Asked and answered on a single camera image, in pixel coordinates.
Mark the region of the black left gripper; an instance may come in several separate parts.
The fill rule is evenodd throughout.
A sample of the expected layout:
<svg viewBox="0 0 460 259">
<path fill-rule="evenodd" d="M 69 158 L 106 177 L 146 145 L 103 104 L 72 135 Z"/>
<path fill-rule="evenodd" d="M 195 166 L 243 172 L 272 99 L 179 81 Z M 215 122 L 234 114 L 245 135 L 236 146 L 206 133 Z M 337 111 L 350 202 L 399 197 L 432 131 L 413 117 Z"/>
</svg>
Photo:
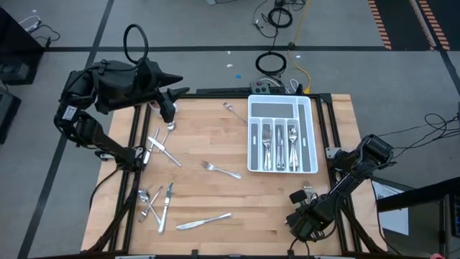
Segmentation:
<svg viewBox="0 0 460 259">
<path fill-rule="evenodd" d="M 183 77 L 163 72 L 158 63 L 150 59 L 142 61 L 137 68 L 116 60 L 102 60 L 97 65 L 95 107 L 102 114 L 156 99 L 163 121 L 171 123 L 175 117 L 174 103 L 190 90 L 169 88 L 158 93 L 158 86 L 169 86 L 182 81 Z"/>
</svg>

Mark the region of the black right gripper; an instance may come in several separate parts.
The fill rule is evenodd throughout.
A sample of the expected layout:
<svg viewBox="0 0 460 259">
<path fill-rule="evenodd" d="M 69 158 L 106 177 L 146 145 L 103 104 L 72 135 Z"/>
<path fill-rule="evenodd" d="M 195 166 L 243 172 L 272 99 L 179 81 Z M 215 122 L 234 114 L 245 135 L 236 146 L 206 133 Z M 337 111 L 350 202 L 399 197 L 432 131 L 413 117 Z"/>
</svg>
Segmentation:
<svg viewBox="0 0 460 259">
<path fill-rule="evenodd" d="M 286 216 L 290 233 L 297 240 L 325 240 L 335 232 L 336 224 L 328 234 L 324 230 L 336 219 L 337 199 L 320 196 L 306 205 L 308 195 L 304 190 L 291 193 L 289 198 L 292 204 L 301 205 Z"/>
</svg>

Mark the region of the white cutlery tray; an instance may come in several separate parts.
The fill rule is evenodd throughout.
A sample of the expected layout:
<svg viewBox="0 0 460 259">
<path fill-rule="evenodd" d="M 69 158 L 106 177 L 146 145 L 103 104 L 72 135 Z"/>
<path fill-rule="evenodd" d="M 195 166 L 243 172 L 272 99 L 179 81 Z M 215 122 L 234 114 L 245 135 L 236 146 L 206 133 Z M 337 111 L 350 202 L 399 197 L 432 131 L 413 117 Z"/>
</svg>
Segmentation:
<svg viewBox="0 0 460 259">
<path fill-rule="evenodd" d="M 307 96 L 251 95 L 248 98 L 247 126 L 247 169 L 258 173 L 303 173 L 318 172 L 316 139 L 313 127 L 311 99 Z M 282 126 L 284 140 L 284 171 L 277 170 L 276 126 Z M 271 171 L 265 171 L 262 129 L 272 128 L 272 165 Z M 295 127 L 298 133 L 297 153 L 298 170 L 291 171 L 289 166 L 288 131 Z"/>
</svg>

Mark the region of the white mug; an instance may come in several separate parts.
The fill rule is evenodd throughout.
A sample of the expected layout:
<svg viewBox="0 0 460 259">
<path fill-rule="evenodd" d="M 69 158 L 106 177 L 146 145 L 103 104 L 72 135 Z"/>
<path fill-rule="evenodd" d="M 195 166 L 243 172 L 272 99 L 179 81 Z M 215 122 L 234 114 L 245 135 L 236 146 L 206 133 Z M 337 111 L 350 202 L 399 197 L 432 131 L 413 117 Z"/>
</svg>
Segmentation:
<svg viewBox="0 0 460 259">
<path fill-rule="evenodd" d="M 156 114 L 158 117 L 161 117 L 160 105 L 156 101 L 150 102 L 149 106 L 151 110 L 154 112 L 154 114 Z M 175 108 L 175 111 L 178 112 L 178 105 L 176 103 L 173 103 L 173 106 Z"/>
</svg>

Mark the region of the long black bar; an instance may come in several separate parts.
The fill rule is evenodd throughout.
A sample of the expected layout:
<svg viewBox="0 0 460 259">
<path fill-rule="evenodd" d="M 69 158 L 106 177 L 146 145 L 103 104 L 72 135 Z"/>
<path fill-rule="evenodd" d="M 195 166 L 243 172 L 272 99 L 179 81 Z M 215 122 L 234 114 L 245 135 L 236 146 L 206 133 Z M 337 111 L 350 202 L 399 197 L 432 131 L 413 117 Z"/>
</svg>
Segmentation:
<svg viewBox="0 0 460 259">
<path fill-rule="evenodd" d="M 199 88 L 196 90 L 197 94 L 251 94 L 250 88 Z"/>
</svg>

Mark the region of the grey power strip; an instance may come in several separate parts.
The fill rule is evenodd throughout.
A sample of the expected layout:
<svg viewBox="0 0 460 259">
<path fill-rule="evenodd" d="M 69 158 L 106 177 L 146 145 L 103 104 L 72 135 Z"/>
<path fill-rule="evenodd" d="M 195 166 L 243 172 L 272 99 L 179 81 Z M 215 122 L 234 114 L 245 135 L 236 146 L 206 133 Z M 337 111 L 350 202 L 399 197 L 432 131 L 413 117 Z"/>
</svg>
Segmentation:
<svg viewBox="0 0 460 259">
<path fill-rule="evenodd" d="M 271 94 L 270 86 L 267 81 L 252 81 L 249 84 L 252 94 Z"/>
</svg>

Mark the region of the white paper sheet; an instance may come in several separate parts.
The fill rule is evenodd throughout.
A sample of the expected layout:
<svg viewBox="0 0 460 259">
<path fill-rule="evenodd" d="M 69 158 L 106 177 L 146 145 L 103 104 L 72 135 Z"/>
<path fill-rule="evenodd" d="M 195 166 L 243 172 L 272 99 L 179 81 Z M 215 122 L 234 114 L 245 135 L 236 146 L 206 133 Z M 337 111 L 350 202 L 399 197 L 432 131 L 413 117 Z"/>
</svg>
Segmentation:
<svg viewBox="0 0 460 259">
<path fill-rule="evenodd" d="M 377 199 L 387 198 L 403 193 L 402 190 L 372 181 Z M 379 222 L 385 230 L 390 230 L 401 235 L 409 235 L 409 214 L 408 208 L 397 209 L 389 212 L 379 213 Z"/>
</svg>

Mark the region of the black desk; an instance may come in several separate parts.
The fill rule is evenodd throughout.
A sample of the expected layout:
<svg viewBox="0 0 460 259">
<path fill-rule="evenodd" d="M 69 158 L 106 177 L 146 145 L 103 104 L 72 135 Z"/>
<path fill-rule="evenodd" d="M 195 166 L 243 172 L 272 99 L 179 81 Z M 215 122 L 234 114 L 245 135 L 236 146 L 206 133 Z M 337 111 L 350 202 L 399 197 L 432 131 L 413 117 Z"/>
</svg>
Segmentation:
<svg viewBox="0 0 460 259">
<path fill-rule="evenodd" d="M 438 202 L 439 216 L 439 231 L 438 243 L 439 252 L 447 259 L 450 255 L 460 255 L 460 246 L 452 251 L 448 251 L 448 237 L 454 237 L 451 232 L 451 212 L 449 197 L 450 195 L 460 196 L 460 177 L 451 178 L 449 180 L 434 183 L 421 188 L 413 188 L 401 194 L 389 196 L 387 198 L 377 200 L 378 212 L 389 212 L 396 209 L 404 209 L 421 204 Z"/>
</svg>

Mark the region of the grey device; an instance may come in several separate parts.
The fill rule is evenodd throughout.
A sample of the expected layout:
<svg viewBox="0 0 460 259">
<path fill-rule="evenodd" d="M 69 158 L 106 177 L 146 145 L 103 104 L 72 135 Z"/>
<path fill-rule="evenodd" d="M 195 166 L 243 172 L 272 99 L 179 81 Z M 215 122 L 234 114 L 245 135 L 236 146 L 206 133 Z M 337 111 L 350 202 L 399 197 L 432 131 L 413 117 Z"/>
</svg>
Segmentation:
<svg viewBox="0 0 460 259">
<path fill-rule="evenodd" d="M 21 81 L 28 73 L 29 66 L 25 63 L 0 63 L 0 80 Z"/>
</svg>

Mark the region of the black cabinet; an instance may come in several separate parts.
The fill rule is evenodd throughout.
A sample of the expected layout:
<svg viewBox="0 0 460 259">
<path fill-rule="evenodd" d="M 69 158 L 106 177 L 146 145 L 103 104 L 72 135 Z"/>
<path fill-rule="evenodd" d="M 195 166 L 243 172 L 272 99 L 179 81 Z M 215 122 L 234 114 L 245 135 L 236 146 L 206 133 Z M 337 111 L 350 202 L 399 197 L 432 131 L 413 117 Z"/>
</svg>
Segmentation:
<svg viewBox="0 0 460 259">
<path fill-rule="evenodd" d="M 45 49 L 2 7 L 0 7 L 0 63 L 25 63 L 27 78 L 2 81 L 9 85 L 31 84 L 35 79 Z"/>
</svg>

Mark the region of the dark monitor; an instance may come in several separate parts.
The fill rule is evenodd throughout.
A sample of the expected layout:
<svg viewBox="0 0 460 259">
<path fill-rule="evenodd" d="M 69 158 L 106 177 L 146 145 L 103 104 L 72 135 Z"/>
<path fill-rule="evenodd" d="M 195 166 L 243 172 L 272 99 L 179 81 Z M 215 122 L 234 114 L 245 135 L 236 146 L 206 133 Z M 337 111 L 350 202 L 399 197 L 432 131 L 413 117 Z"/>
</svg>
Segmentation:
<svg viewBox="0 0 460 259">
<path fill-rule="evenodd" d="M 450 195 L 451 232 L 454 237 L 460 238 L 460 196 Z"/>
</svg>

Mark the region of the black box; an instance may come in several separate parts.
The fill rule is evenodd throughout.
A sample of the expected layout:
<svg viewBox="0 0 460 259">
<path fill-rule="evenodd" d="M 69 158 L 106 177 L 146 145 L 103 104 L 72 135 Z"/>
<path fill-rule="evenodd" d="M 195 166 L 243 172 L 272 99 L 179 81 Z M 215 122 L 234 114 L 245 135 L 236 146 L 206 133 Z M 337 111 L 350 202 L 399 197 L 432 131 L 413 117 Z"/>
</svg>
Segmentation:
<svg viewBox="0 0 460 259">
<path fill-rule="evenodd" d="M 21 102 L 21 99 L 9 92 L 0 92 L 0 145 L 6 140 Z"/>
</svg>

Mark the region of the black orange-striped floor mat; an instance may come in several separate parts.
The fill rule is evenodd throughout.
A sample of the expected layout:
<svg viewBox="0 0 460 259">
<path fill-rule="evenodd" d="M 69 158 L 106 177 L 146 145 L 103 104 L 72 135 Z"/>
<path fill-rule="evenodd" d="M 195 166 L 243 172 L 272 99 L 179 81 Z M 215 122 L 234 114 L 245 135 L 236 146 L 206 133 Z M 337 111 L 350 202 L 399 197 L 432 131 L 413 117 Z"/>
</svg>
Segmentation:
<svg viewBox="0 0 460 259">
<path fill-rule="evenodd" d="M 460 51 L 460 0 L 367 0 L 388 50 Z"/>
</svg>

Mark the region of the black aluminium table frame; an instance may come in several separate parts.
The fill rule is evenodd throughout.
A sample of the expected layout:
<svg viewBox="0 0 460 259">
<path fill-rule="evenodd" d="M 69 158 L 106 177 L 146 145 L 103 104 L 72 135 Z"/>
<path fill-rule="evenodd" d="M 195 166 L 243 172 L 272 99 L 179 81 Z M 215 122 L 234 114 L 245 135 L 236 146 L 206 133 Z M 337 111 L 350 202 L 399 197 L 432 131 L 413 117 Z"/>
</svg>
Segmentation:
<svg viewBox="0 0 460 259">
<path fill-rule="evenodd" d="M 374 259 L 363 242 L 354 241 L 348 222 L 336 227 L 325 240 L 307 244 L 295 241 L 284 223 L 293 211 L 289 195 L 299 190 L 304 181 L 310 182 L 318 193 L 330 189 L 325 145 L 354 149 L 359 144 L 361 136 L 351 97 L 312 96 L 319 170 L 300 175 L 248 171 L 246 127 L 224 108 L 224 102 L 232 104 L 241 114 L 248 111 L 247 97 L 242 94 L 190 94 L 179 100 L 178 128 L 167 141 L 167 151 L 182 166 L 178 167 L 166 155 L 156 154 L 141 173 L 141 186 L 158 196 L 155 209 L 159 214 L 163 212 L 167 188 L 173 183 L 166 228 L 161 235 L 153 217 L 138 222 L 142 206 L 137 204 L 121 221 L 115 248 L 93 251 L 114 218 L 121 188 L 121 175 L 115 172 L 114 163 L 102 164 L 98 177 L 101 186 L 93 198 L 81 255 L 96 259 L 120 254 L 172 257 L 189 256 L 197 250 L 200 257 L 286 258 L 288 250 L 293 249 L 299 258 L 311 254 Z M 241 179 L 208 171 L 202 161 L 238 173 Z M 190 230 L 175 228 L 226 213 L 232 213 L 232 218 Z"/>
</svg>

